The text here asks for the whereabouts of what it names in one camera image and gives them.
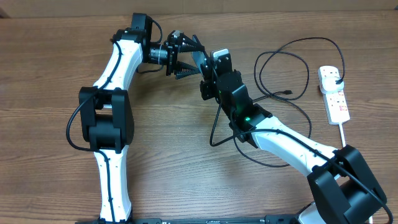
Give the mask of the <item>blue Samsung Galaxy smartphone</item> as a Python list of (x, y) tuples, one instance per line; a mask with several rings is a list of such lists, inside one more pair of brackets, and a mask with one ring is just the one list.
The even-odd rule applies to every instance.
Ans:
[(196, 35), (192, 35), (192, 40), (201, 47), (201, 50), (197, 52), (192, 52), (192, 59), (195, 62), (195, 65), (197, 66), (203, 79), (207, 80), (210, 71), (207, 64), (207, 54), (205, 52), (205, 47), (201, 44)]

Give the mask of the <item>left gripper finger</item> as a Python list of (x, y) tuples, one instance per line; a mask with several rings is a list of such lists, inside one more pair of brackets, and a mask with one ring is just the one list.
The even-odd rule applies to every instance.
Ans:
[(189, 38), (184, 33), (180, 34), (178, 38), (178, 51), (179, 52), (202, 52), (205, 47), (200, 43), (196, 35)]
[(190, 75), (195, 75), (197, 73), (200, 73), (197, 67), (180, 61), (177, 61), (177, 64), (174, 69), (175, 78), (177, 80), (185, 78)]

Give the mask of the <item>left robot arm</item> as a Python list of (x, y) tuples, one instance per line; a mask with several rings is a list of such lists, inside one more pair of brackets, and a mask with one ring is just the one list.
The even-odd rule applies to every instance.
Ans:
[(166, 41), (151, 40), (157, 22), (147, 14), (135, 13), (131, 26), (119, 29), (111, 39), (113, 52), (102, 76), (79, 92), (83, 139), (89, 143), (99, 169), (101, 211), (97, 223), (132, 223), (132, 203), (127, 189), (127, 152), (134, 136), (134, 118), (128, 90), (143, 63), (166, 66), (166, 74), (183, 78), (198, 73), (192, 65), (179, 62), (183, 52), (203, 52), (194, 38), (175, 30)]

